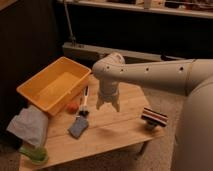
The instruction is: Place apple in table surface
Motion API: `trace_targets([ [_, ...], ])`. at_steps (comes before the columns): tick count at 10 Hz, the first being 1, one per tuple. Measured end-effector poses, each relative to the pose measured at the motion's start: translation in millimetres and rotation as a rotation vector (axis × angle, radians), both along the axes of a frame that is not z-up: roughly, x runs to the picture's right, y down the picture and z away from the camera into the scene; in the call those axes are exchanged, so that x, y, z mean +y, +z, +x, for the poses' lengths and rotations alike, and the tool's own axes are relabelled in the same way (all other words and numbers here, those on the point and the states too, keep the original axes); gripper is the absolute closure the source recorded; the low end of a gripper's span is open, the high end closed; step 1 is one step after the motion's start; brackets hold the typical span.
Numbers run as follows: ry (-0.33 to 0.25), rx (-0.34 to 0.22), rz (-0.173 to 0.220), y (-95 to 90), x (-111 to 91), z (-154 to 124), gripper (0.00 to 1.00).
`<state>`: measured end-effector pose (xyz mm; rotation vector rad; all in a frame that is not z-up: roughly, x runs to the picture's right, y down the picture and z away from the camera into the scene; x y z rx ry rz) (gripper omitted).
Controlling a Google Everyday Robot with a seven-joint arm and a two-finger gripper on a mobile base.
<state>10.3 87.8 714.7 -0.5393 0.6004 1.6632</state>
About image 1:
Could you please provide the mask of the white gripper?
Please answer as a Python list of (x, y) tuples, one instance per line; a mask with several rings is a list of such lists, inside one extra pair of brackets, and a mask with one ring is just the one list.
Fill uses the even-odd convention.
[(96, 109), (99, 110), (104, 103), (112, 103), (117, 112), (120, 112), (119, 88), (116, 81), (100, 80), (98, 90), (98, 100)]

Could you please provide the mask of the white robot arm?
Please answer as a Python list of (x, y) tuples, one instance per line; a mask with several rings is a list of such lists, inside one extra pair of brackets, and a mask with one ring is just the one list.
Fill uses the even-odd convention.
[(171, 171), (213, 171), (213, 59), (127, 64), (114, 52), (98, 60), (92, 72), (99, 80), (99, 106), (120, 108), (121, 82), (184, 94)]

